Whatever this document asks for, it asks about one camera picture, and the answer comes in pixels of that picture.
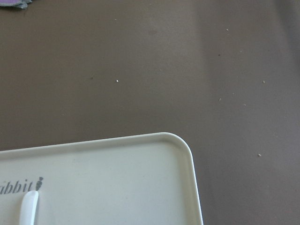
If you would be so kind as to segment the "white ceramic spoon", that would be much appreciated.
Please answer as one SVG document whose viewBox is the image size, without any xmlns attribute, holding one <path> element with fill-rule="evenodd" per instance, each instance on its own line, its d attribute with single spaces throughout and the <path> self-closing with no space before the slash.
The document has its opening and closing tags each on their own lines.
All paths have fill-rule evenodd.
<svg viewBox="0 0 300 225">
<path fill-rule="evenodd" d="M 36 190 L 27 192 L 20 209 L 19 225 L 34 225 L 39 193 Z"/>
</svg>

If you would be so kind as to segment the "cream rabbit tray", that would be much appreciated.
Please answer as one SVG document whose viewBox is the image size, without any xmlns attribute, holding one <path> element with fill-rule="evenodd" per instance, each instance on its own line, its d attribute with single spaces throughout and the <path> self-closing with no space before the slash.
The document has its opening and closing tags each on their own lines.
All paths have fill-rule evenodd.
<svg viewBox="0 0 300 225">
<path fill-rule="evenodd" d="M 191 150 L 166 132 L 2 151 L 1 224 L 32 190 L 37 225 L 203 223 Z"/>
</svg>

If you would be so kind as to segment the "grey folded cloth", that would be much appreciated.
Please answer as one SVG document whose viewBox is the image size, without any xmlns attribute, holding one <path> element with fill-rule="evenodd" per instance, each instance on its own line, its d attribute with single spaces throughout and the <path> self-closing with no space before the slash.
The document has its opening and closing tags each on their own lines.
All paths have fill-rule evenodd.
<svg viewBox="0 0 300 225">
<path fill-rule="evenodd" d="M 1 8 L 26 9 L 32 0 L 0 0 Z"/>
</svg>

